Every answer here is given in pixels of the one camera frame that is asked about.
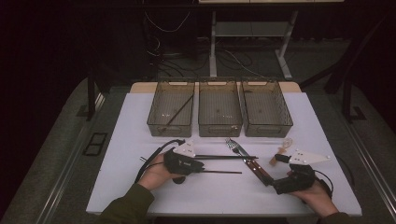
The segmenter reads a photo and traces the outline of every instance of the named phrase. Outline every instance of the sleeve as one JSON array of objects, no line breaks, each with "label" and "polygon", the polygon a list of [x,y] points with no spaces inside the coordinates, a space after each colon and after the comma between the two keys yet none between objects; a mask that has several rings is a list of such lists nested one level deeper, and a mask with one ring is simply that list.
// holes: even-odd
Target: sleeve
[{"label": "sleeve", "polygon": [[356,222],[346,213],[334,213],[323,218],[320,224],[356,224]]},{"label": "sleeve", "polygon": [[95,224],[144,223],[146,213],[153,201],[154,196],[148,189],[143,188],[139,184],[133,184],[123,197],[110,203]]}]

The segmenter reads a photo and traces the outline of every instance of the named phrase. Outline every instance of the transparent plastic bin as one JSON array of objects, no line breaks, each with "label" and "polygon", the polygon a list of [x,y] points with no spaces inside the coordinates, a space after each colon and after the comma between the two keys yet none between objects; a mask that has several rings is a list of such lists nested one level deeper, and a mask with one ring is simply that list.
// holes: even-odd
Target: transparent plastic bin
[{"label": "transparent plastic bin", "polygon": [[265,77],[242,77],[239,89],[245,136],[285,137],[293,125],[279,83]]},{"label": "transparent plastic bin", "polygon": [[152,136],[191,137],[194,88],[195,78],[159,80],[147,121]]},{"label": "transparent plastic bin", "polygon": [[234,77],[200,77],[199,135],[201,137],[238,137],[242,113]]}]

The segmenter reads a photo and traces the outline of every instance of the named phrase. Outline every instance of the human hand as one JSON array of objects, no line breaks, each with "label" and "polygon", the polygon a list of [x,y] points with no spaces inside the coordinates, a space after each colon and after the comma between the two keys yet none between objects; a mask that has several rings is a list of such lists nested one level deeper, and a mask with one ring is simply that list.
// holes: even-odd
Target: human hand
[{"label": "human hand", "polygon": [[143,173],[142,177],[137,182],[137,184],[148,190],[160,187],[169,179],[182,176],[169,173],[169,171],[163,165],[163,153],[155,157],[150,165],[152,166],[146,169],[145,173]]},{"label": "human hand", "polygon": [[317,180],[311,188],[294,191],[290,194],[305,201],[320,217],[338,213],[332,199]]}]

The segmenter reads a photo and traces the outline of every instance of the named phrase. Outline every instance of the table surface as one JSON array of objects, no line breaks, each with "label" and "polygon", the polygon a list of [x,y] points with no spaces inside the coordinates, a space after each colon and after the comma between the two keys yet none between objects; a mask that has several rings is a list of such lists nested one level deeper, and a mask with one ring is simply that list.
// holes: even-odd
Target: table surface
[{"label": "table surface", "polygon": [[[127,94],[118,122],[111,137],[92,196],[88,213],[100,214],[109,203],[123,196],[131,187],[143,162],[158,147],[172,137],[152,137],[146,123],[156,83],[135,83]],[[293,144],[287,154],[296,149],[330,156],[330,161],[312,164],[326,174],[334,184],[333,201],[340,211],[361,216],[361,207],[337,162],[318,118],[305,93],[293,82],[280,83],[293,127],[288,136]],[[192,137],[197,154],[234,155],[221,137],[199,137],[198,105],[194,104]],[[286,177],[290,170],[286,163],[271,166],[269,160],[277,153],[281,139],[245,137],[242,130],[233,138],[274,178]],[[277,195],[272,187],[265,187],[240,160],[203,161],[206,170],[240,171],[241,175],[191,174],[181,185],[172,181],[153,192],[156,200],[148,210],[149,217],[298,217],[312,216],[312,210],[288,194]]]}]

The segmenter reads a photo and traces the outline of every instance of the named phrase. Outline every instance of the wire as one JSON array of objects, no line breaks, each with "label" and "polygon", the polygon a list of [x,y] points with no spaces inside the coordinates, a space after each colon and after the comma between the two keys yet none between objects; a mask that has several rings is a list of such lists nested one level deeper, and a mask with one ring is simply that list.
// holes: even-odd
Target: wire
[{"label": "wire", "polygon": [[153,25],[153,26],[155,26],[157,29],[159,29],[160,31],[162,31],[162,32],[166,32],[166,33],[173,33],[173,32],[176,32],[176,31],[178,31],[179,29],[180,29],[180,27],[183,25],[183,23],[187,20],[187,18],[190,16],[190,12],[188,12],[187,13],[187,15],[186,15],[186,17],[184,18],[184,20],[180,23],[180,25],[176,28],[176,29],[173,29],[173,30],[165,30],[165,29],[163,29],[163,28],[161,28],[159,25],[157,25],[154,21],[152,21],[151,20],[151,18],[149,17],[149,14],[147,13],[147,11],[145,11],[145,15],[146,15],[146,18],[148,19],[148,21],[149,22],[151,22],[151,24]]},{"label": "wire", "polygon": [[171,140],[167,143],[165,143],[162,147],[157,148],[157,150],[155,150],[155,152],[145,161],[145,163],[142,165],[142,167],[140,168],[139,172],[137,173],[136,179],[134,180],[134,183],[137,183],[137,181],[139,181],[140,177],[142,177],[142,174],[145,172],[146,168],[149,166],[149,164],[152,162],[152,160],[154,160],[154,158],[156,156],[158,156],[161,151],[166,148],[167,146],[173,144],[173,143],[177,143],[179,146],[183,143],[185,143],[186,141],[184,140]]},{"label": "wire", "polygon": [[329,180],[329,182],[330,182],[330,184],[332,186],[331,192],[333,192],[334,191],[334,185],[332,184],[332,181],[330,180],[330,178],[328,176],[326,176],[325,174],[323,174],[321,171],[317,171],[317,170],[314,170],[314,171],[317,172],[317,173],[320,173],[321,175],[324,175]]},{"label": "wire", "polygon": [[259,77],[264,77],[263,75],[260,75],[260,74],[258,74],[258,73],[255,73],[255,72],[253,72],[253,71],[251,71],[250,69],[248,69],[248,68],[246,68],[230,51],[228,51],[228,50],[224,50],[224,51],[226,51],[227,53],[229,53],[231,56],[233,56],[233,58],[235,58],[235,60],[245,69],[245,70],[247,70],[249,73],[251,73],[251,74],[254,74],[254,75],[256,75],[256,76],[259,76]]},{"label": "wire", "polygon": [[157,36],[155,36],[155,35],[148,35],[148,37],[154,37],[154,39],[157,41],[157,47],[154,49],[154,50],[158,50],[159,48],[160,48],[160,46],[161,46],[161,42],[160,42],[160,39],[158,39],[158,37]]},{"label": "wire", "polygon": [[208,58],[209,58],[209,57],[205,57],[205,61],[204,61],[204,63],[203,63],[202,65],[200,65],[200,66],[198,66],[198,67],[196,67],[196,68],[191,68],[191,69],[181,67],[180,65],[178,65],[178,64],[176,64],[176,63],[173,63],[173,62],[170,62],[169,60],[164,61],[164,63],[171,63],[172,65],[176,66],[176,67],[179,68],[180,70],[188,71],[188,72],[193,72],[193,71],[197,71],[197,70],[200,70],[200,69],[202,69],[203,67],[205,67]]},{"label": "wire", "polygon": [[171,65],[168,65],[168,64],[164,64],[164,63],[160,63],[160,65],[165,66],[165,67],[168,67],[168,68],[172,68],[173,70],[177,71],[178,74],[179,74],[181,77],[184,77],[183,74],[182,74],[180,71],[178,71],[177,68],[172,67]]},{"label": "wire", "polygon": [[258,42],[257,46],[251,46],[251,45],[245,46],[244,45],[245,38],[246,37],[242,37],[242,38],[239,38],[239,39],[236,39],[236,40],[233,38],[232,41],[231,40],[230,41],[224,41],[224,40],[229,40],[230,38],[227,38],[225,36],[220,36],[220,37],[217,38],[218,41],[215,43],[215,45],[220,44],[220,47],[224,48],[224,49],[225,48],[227,48],[227,49],[241,49],[241,47],[242,48],[243,47],[249,47],[249,48],[254,48],[255,50],[260,50],[260,48],[273,46],[275,43],[278,42],[276,40],[273,40],[271,37],[265,37],[266,43],[265,43],[265,41],[264,41],[264,43],[261,43],[261,38],[257,37],[257,39],[255,39],[254,41],[250,40],[250,39],[248,40],[249,43]]},{"label": "wire", "polygon": [[[249,63],[242,63],[242,65],[244,65],[244,66],[251,66],[251,65],[253,65],[253,60],[251,59],[251,57],[248,56],[245,52],[243,52],[242,54],[245,55],[245,57],[249,60]],[[227,59],[227,58],[225,58],[225,57],[222,57],[222,58],[224,58],[224,60],[226,60],[227,62],[235,63],[235,64],[240,65],[240,63],[235,62],[235,60],[230,60],[230,59]]]},{"label": "wire", "polygon": [[351,185],[353,188],[355,188],[355,176],[352,174],[352,171],[350,170],[349,166],[343,159],[341,159],[341,157],[335,155],[335,158],[338,159],[339,161],[341,161],[345,165],[347,171],[349,172]]},{"label": "wire", "polygon": [[244,69],[243,67],[241,67],[241,66],[239,65],[239,63],[237,63],[237,64],[239,65],[237,68],[231,67],[231,66],[225,64],[225,62],[223,61],[223,59],[226,60],[222,55],[220,55],[220,54],[217,54],[217,55],[216,55],[216,60],[219,61],[224,67],[226,67],[226,68],[228,68],[228,69],[231,69],[231,70],[235,70],[235,71],[240,71],[240,70],[243,70],[243,69]]},{"label": "wire", "polygon": [[168,73],[166,70],[158,68],[158,70],[164,72],[166,75],[168,75],[169,77],[172,77],[172,74]]},{"label": "wire", "polygon": [[280,66],[280,68],[283,68],[284,66],[288,65],[288,63],[290,62],[290,60],[294,57],[294,55],[296,55],[296,52],[294,51],[287,60],[285,60],[285,64],[283,64],[282,66]]},{"label": "wire", "polygon": [[160,56],[161,56],[160,54],[153,53],[153,52],[151,52],[151,51],[149,51],[149,50],[146,50],[146,52],[147,52],[148,54],[152,55],[152,56],[155,56],[155,57],[160,57]]},{"label": "wire", "polygon": [[147,169],[151,168],[152,166],[159,165],[159,164],[163,164],[163,161],[161,161],[161,162],[157,162],[157,163],[153,163],[153,164],[150,164],[150,165],[148,165],[148,166],[146,167],[146,169],[145,169],[145,170],[147,170]]}]

